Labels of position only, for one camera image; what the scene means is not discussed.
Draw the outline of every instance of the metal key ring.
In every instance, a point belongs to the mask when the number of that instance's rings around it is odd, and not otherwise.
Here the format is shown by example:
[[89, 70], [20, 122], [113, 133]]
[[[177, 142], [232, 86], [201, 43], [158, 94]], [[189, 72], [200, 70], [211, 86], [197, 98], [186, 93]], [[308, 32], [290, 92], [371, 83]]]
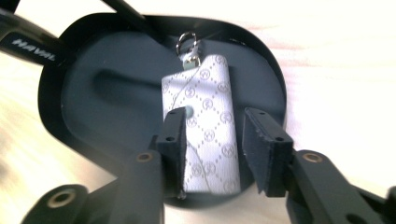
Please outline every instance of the metal key ring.
[[186, 33], [184, 33], [184, 34], [182, 34], [182, 35], [180, 36], [180, 38], [178, 39], [178, 41], [177, 41], [177, 43], [176, 43], [176, 54], [177, 54], [177, 56], [180, 55], [181, 44], [183, 44], [184, 41], [187, 40], [187, 37], [188, 37], [188, 36], [191, 36], [191, 37], [194, 38], [194, 42], [192, 43], [192, 47], [189, 48], [189, 50], [192, 50], [193, 48], [195, 48], [195, 47], [197, 46], [198, 41], [197, 41], [197, 36], [196, 36], [196, 34], [195, 34], [194, 32], [186, 32]]

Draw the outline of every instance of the keychain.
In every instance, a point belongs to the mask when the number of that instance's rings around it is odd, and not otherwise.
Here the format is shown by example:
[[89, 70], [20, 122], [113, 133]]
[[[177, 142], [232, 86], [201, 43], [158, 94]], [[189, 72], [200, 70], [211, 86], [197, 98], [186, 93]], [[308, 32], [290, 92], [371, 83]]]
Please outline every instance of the keychain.
[[[193, 38], [190, 48], [181, 45]], [[238, 153], [228, 64], [222, 55], [201, 62], [195, 33], [183, 34], [177, 56], [185, 71], [162, 80], [163, 118], [168, 111], [186, 107], [187, 193], [235, 194], [240, 192]]]

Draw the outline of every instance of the screw hole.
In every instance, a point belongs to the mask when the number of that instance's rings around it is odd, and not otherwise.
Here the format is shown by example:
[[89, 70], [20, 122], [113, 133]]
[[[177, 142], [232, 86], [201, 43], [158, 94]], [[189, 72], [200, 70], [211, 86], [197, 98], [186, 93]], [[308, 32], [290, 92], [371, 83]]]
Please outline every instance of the screw hole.
[[141, 153], [137, 155], [136, 160], [140, 162], [146, 162], [146, 161], [151, 161], [152, 155], [151, 153]]
[[367, 222], [363, 218], [354, 214], [346, 215], [346, 220], [348, 220], [348, 222], [352, 224], [367, 224]]
[[306, 161], [311, 161], [311, 162], [322, 162], [323, 161], [323, 159], [319, 155], [314, 154], [314, 153], [305, 153], [303, 155], [303, 158]]
[[47, 202], [47, 206], [50, 208], [63, 207], [76, 198], [76, 191], [74, 189], [64, 189], [58, 193], [52, 195]]

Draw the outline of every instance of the circular logo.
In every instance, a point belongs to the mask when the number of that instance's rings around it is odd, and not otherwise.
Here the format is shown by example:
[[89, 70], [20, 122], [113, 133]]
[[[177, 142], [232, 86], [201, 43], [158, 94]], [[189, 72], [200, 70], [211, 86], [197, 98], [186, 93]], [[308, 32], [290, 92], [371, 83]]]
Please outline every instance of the circular logo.
[[218, 63], [218, 64], [226, 64], [226, 61], [225, 61], [225, 58], [224, 57], [221, 57], [221, 56], [216, 56], [216, 63]]
[[213, 130], [206, 130], [204, 137], [206, 142], [211, 142], [213, 139], [215, 139], [215, 132], [213, 132]]
[[236, 189], [236, 183], [233, 180], [227, 180], [223, 184], [224, 190], [228, 193], [232, 193]]
[[195, 88], [194, 87], [188, 87], [184, 93], [186, 94], [187, 98], [191, 98], [192, 96], [195, 95]]
[[202, 173], [202, 168], [200, 164], [195, 163], [192, 167], [191, 167], [191, 173], [193, 176], [200, 176]]
[[233, 115], [230, 112], [224, 112], [220, 115], [220, 120], [223, 123], [232, 123]]
[[215, 163], [208, 161], [204, 164], [204, 171], [206, 175], [213, 175], [216, 173]]
[[208, 69], [203, 69], [200, 73], [199, 76], [201, 77], [201, 80], [207, 80], [210, 78], [210, 71]]
[[197, 119], [195, 117], [192, 117], [190, 119], [187, 120], [187, 126], [189, 126], [190, 128], [193, 128], [195, 126], [197, 126], [198, 122]]
[[212, 101], [211, 99], [205, 99], [205, 100], [202, 102], [202, 107], [203, 107], [205, 110], [211, 109], [211, 108], [213, 107], [213, 101]]
[[165, 83], [163, 84], [163, 93], [166, 93], [169, 90], [169, 84]]
[[235, 155], [235, 148], [231, 144], [226, 144], [221, 148], [222, 154], [227, 157], [231, 158], [233, 155]]
[[226, 82], [220, 82], [218, 85], [218, 89], [221, 92], [227, 92], [230, 89], [230, 86]]

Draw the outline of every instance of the key ring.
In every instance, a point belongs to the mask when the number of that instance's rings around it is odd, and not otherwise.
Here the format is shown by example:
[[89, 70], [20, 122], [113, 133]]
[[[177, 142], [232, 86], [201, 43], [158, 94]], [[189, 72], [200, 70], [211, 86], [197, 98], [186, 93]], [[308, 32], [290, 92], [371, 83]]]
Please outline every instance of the key ring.
[[176, 43], [177, 56], [180, 56], [181, 45], [187, 40], [187, 37], [189, 37], [189, 36], [194, 38], [194, 42], [192, 43], [192, 47], [189, 48], [189, 52], [191, 52], [193, 49], [195, 49], [197, 47], [198, 41], [197, 41], [196, 34], [194, 32], [186, 32], [178, 38], [178, 41]]
[[[181, 45], [188, 39], [188, 37], [192, 37], [194, 39], [194, 41], [192, 42], [192, 46], [185, 53], [180, 54]], [[184, 70], [189, 70], [191, 68], [201, 66], [197, 45], [198, 40], [194, 32], [186, 32], [182, 34], [178, 39], [176, 43], [176, 54], [177, 57], [183, 62]]]

